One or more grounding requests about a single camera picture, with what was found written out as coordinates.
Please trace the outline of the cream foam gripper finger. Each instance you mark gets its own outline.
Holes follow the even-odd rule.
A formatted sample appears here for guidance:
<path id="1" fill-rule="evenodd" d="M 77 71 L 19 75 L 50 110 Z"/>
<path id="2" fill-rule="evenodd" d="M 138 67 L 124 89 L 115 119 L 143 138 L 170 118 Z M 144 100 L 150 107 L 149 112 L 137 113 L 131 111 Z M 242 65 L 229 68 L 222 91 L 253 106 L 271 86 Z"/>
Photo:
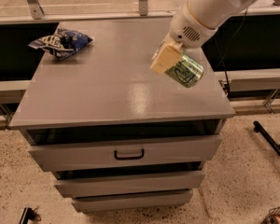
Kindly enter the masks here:
<path id="1" fill-rule="evenodd" d="M 153 56 L 150 69 L 163 74 L 182 58 L 182 44 L 176 42 L 162 42 Z"/>

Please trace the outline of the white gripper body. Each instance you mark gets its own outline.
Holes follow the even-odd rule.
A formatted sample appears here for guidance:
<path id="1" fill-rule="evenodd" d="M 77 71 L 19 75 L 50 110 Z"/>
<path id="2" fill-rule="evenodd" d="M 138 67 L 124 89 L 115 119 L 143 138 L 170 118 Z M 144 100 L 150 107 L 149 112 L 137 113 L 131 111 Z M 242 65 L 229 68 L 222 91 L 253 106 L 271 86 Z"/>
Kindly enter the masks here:
<path id="1" fill-rule="evenodd" d="M 182 7 L 174 14 L 170 22 L 169 36 L 185 48 L 199 48 L 208 41 L 217 28 L 206 28 L 191 15 L 187 7 Z"/>

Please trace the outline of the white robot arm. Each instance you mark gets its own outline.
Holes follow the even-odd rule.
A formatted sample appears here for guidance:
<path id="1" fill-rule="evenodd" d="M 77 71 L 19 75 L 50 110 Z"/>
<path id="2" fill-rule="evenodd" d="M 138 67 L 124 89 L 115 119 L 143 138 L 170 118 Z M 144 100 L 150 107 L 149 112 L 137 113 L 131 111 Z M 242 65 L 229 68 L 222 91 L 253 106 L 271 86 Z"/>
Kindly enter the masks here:
<path id="1" fill-rule="evenodd" d="M 197 49 L 231 16 L 258 0 L 186 0 L 174 14 L 170 29 L 156 50 L 150 68 L 165 73 L 182 59 L 183 49 Z"/>

